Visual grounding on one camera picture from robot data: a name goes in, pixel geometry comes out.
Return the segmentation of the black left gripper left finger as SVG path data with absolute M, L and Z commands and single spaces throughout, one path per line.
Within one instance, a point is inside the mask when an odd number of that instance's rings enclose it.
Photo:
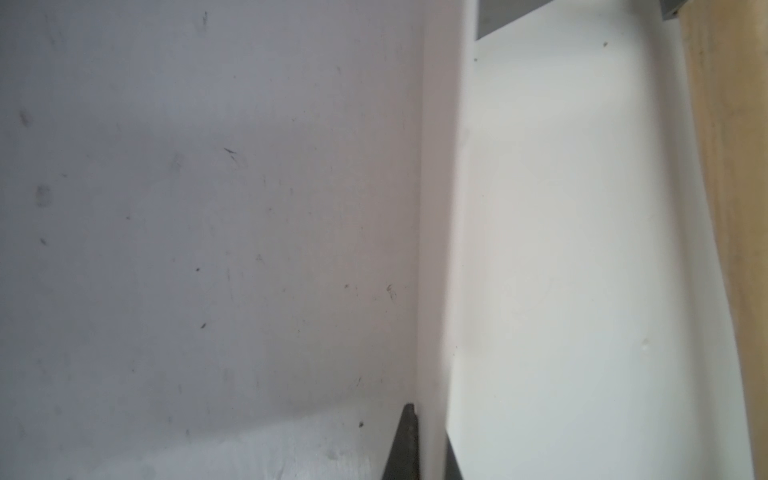
M 402 409 L 381 479 L 419 479 L 419 422 L 413 403 Z

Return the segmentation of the cream plastic storage box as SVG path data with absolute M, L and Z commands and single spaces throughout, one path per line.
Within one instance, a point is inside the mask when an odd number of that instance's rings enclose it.
M 422 477 L 752 478 L 680 21 L 425 17 Z

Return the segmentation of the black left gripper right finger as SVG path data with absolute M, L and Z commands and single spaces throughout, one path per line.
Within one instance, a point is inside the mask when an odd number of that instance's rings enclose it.
M 463 475 L 458 465 L 458 462 L 454 453 L 454 449 L 449 437 L 446 437 L 444 479 L 445 480 L 463 480 Z

